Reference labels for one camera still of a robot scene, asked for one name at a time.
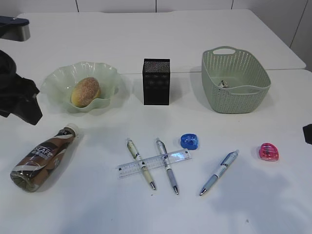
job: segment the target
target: bread roll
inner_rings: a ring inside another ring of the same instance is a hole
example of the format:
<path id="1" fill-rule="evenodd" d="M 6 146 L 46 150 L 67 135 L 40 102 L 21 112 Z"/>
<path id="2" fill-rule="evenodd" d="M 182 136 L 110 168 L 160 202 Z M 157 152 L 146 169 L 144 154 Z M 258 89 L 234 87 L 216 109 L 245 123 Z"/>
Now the bread roll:
<path id="1" fill-rule="evenodd" d="M 101 94 L 99 83 L 94 77 L 79 81 L 72 92 L 71 101 L 76 107 L 85 107 Z"/>

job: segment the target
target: light green bowl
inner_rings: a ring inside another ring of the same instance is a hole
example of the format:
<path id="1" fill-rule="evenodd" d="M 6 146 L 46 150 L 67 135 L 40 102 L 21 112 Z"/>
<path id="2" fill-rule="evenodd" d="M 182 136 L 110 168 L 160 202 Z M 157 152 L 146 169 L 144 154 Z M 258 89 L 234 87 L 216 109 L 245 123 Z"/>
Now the light green bowl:
<path id="1" fill-rule="evenodd" d="M 101 95 L 88 106 L 79 108 L 71 103 L 71 94 L 75 85 L 86 77 L 94 77 L 98 80 Z M 106 63 L 78 62 L 60 67 L 48 75 L 40 91 L 46 94 L 51 102 L 61 105 L 70 113 L 89 112 L 95 108 L 109 106 L 119 81 L 117 69 Z"/>

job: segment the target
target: brown bottle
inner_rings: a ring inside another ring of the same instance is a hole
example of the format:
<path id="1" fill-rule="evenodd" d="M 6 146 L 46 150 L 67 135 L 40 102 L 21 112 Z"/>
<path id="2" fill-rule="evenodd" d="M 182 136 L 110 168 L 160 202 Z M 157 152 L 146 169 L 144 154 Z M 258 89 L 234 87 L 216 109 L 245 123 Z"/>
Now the brown bottle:
<path id="1" fill-rule="evenodd" d="M 13 182 L 28 192 L 36 191 L 59 165 L 78 131 L 79 128 L 70 123 L 53 138 L 34 148 L 13 168 L 10 174 Z"/>

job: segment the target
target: clear plastic ruler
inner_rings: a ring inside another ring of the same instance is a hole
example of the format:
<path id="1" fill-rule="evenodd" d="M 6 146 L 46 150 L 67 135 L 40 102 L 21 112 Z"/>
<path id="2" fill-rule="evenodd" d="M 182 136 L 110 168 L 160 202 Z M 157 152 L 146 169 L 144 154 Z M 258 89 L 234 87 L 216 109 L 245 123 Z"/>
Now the clear plastic ruler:
<path id="1" fill-rule="evenodd" d="M 141 173 L 141 168 L 139 166 L 139 162 L 141 161 L 143 161 L 146 164 L 148 170 L 157 167 L 162 167 L 164 166 L 163 162 L 164 157 L 168 157 L 170 164 L 191 159 L 189 151 L 187 149 L 183 149 L 172 153 L 167 153 L 165 155 L 158 155 L 155 157 L 145 158 L 140 161 L 129 162 L 116 167 L 116 169 L 118 170 L 118 178 L 121 179 L 127 176 Z"/>

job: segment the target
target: ballpoint pen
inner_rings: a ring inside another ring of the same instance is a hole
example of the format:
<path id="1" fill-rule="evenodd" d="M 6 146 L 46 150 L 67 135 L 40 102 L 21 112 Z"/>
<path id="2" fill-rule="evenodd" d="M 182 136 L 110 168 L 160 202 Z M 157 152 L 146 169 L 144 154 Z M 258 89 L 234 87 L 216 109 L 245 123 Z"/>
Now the ballpoint pen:
<path id="1" fill-rule="evenodd" d="M 159 139 L 157 138 L 156 140 L 156 145 L 157 145 L 157 148 L 160 152 L 161 155 L 164 155 L 167 153 L 167 150 L 166 150 L 166 147 L 165 147 L 165 144 Z M 162 158 L 163 160 L 163 163 L 165 165 L 165 168 L 166 168 L 166 171 L 167 171 L 167 176 L 170 180 L 170 183 L 171 183 L 171 186 L 172 188 L 174 189 L 175 193 L 178 195 L 179 194 L 179 190 L 177 188 L 177 183 L 176 183 L 176 178 L 175 178 L 175 175 L 171 169 L 171 166 L 170 166 L 170 163 L 169 163 L 169 160 L 168 160 L 168 156 L 164 156 Z"/>
<path id="2" fill-rule="evenodd" d="M 223 175 L 223 173 L 228 169 L 228 167 L 231 165 L 231 163 L 237 158 L 239 153 L 239 150 L 236 150 L 234 152 L 229 153 L 225 159 L 221 162 L 220 167 L 217 169 L 217 171 L 210 177 L 210 179 L 207 181 L 207 183 L 204 185 L 200 192 L 200 196 L 202 196 L 205 192 L 207 192 L 217 181 L 218 179 Z"/>
<path id="3" fill-rule="evenodd" d="M 142 161 L 142 157 L 139 154 L 139 152 L 137 151 L 136 146 L 134 145 L 133 141 L 130 140 L 129 138 L 127 139 L 127 147 L 130 151 L 130 153 L 132 154 L 133 158 L 138 161 L 139 166 L 142 170 L 142 173 L 144 175 L 144 178 L 146 179 L 147 183 L 149 183 L 149 185 L 152 187 L 152 189 L 156 190 L 156 186 L 155 183 L 153 181 L 153 178 L 150 174 L 150 172 L 148 171 L 144 161 Z"/>

